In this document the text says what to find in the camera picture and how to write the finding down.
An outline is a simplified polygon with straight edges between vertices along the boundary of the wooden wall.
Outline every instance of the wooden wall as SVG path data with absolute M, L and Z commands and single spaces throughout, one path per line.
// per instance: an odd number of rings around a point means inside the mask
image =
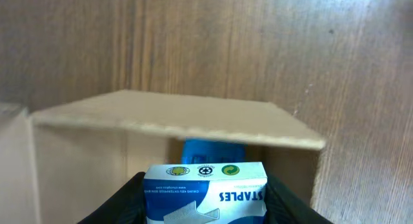
M 407 223 L 413 0 L 0 0 L 0 100 L 131 88 L 271 101 L 329 139 L 314 207 Z

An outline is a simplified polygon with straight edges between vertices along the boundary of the open cardboard box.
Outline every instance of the open cardboard box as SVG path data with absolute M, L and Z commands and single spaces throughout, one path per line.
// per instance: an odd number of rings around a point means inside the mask
M 183 140 L 248 144 L 310 203 L 325 140 L 271 103 L 119 91 L 28 116 L 0 105 L 0 222 L 75 223 L 151 164 L 180 163 Z

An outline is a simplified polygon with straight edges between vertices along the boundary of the logo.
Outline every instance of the logo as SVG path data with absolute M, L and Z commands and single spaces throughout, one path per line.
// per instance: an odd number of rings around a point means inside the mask
M 233 176 L 239 173 L 239 167 L 235 165 L 226 165 L 222 168 L 222 173 L 228 176 Z
M 213 175 L 213 171 L 214 171 L 214 166 L 212 165 L 201 165 L 199 166 L 198 169 L 198 176 L 207 178 Z
M 187 167 L 172 167 L 166 170 L 166 173 L 170 174 L 171 176 L 183 176 L 190 172 L 189 168 Z

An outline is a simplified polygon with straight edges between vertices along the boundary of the blue label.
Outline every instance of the blue label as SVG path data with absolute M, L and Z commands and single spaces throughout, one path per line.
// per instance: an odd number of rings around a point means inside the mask
M 219 194 L 220 201 L 261 201 L 262 192 L 222 192 Z

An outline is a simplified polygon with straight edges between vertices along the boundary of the cardboard edge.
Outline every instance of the cardboard edge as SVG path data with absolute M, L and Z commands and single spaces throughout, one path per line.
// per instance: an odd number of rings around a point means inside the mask
M 37 177 L 37 162 L 35 159 L 35 145 L 33 137 L 33 125 L 32 118 L 29 116 L 29 111 L 26 107 L 13 104 L 13 103 L 0 103 L 0 120 L 2 119 L 16 119 L 21 118 L 26 127 L 27 134 L 27 150 L 28 157 L 30 160 L 30 173 L 32 180 L 32 192 L 33 192 L 33 206 L 34 206 L 34 223 L 41 224 L 41 213 L 40 213 L 40 196 L 39 196 L 39 186 Z
M 321 186 L 324 183 L 324 173 L 323 173 L 323 168 L 325 164 L 325 160 L 327 159 L 328 156 L 326 156 L 327 153 L 327 148 L 323 148 L 320 150 L 319 156 L 318 156 L 318 163 L 317 163 L 317 169 L 316 169 L 316 176 L 314 177 L 314 184 L 311 190 L 311 200 L 310 200 L 310 207 L 314 210 L 317 209 L 317 206 L 319 205 L 320 202 L 320 197 L 322 195 L 322 189 Z
M 32 116 L 35 125 L 53 127 L 90 127 L 90 128 L 119 128 L 145 134 L 171 137 L 204 137 L 213 140 L 235 141 L 250 144 L 260 144 L 277 147 L 294 147 L 296 149 L 321 150 L 326 141 L 319 139 L 296 139 L 293 137 L 272 137 L 261 134 L 240 132 L 225 132 L 223 130 L 207 130 L 201 127 L 175 127 L 155 123 L 136 123 L 133 121 L 104 120 L 89 117 L 50 116 L 37 113 Z

